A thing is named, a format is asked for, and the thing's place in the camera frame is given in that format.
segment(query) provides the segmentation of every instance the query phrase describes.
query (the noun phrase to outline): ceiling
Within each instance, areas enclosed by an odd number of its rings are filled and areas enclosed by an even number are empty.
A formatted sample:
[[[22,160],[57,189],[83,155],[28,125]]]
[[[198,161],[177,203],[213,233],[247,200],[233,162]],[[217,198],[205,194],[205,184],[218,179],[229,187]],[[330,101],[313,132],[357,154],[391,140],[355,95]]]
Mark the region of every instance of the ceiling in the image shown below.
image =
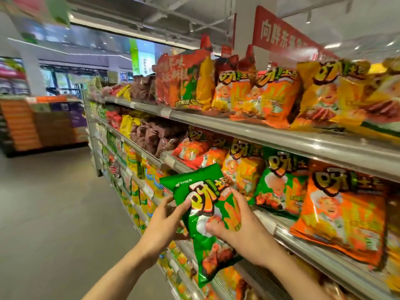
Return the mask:
[[[67,1],[75,17],[72,22],[85,18],[90,21],[86,25],[109,33],[79,26],[67,30],[31,24],[39,37],[42,34],[45,41],[125,54],[129,40],[112,34],[113,29],[183,48],[198,47],[206,33],[218,51],[227,42],[235,4],[235,0]],[[307,24],[310,11],[311,22]],[[341,43],[331,49],[340,57],[376,62],[400,53],[400,0],[278,0],[276,15],[322,46]],[[144,44],[140,43],[142,51],[153,48]]]

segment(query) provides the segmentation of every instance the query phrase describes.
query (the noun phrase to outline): person's left arm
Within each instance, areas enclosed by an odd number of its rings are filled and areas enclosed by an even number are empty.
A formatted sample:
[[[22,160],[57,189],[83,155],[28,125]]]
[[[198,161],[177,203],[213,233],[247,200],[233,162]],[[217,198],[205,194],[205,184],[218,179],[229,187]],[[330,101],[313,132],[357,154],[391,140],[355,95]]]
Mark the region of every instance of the person's left arm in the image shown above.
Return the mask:
[[[192,202],[187,200],[173,210],[168,206],[171,201],[172,196],[163,199],[137,245],[82,300],[126,300],[142,273],[157,262],[160,253],[171,241],[188,239],[188,236],[179,234],[176,230]]]

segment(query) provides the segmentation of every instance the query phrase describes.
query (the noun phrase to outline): aisle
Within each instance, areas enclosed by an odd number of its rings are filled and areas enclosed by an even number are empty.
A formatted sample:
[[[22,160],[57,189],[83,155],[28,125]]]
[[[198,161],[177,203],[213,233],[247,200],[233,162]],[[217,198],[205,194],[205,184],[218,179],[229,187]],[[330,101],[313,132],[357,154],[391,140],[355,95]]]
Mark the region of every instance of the aisle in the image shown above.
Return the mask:
[[[0,299],[79,300],[138,241],[89,148],[0,155]],[[128,299],[173,299],[160,269]]]

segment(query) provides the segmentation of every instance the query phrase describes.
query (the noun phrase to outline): green snack package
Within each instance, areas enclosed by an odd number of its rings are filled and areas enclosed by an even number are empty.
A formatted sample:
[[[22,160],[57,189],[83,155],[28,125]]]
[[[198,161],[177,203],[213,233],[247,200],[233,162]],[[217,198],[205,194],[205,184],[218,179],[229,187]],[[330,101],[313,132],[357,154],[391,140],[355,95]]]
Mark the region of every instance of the green snack package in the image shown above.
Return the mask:
[[[177,205],[186,199],[192,200],[192,207],[182,220],[193,238],[201,288],[219,270],[242,259],[229,244],[206,231],[206,223],[212,221],[229,230],[240,229],[240,212],[236,199],[218,164],[190,173],[160,178],[160,183],[172,191]]]
[[[265,169],[253,202],[289,219],[299,218],[307,193],[308,159],[274,148],[263,147]]]

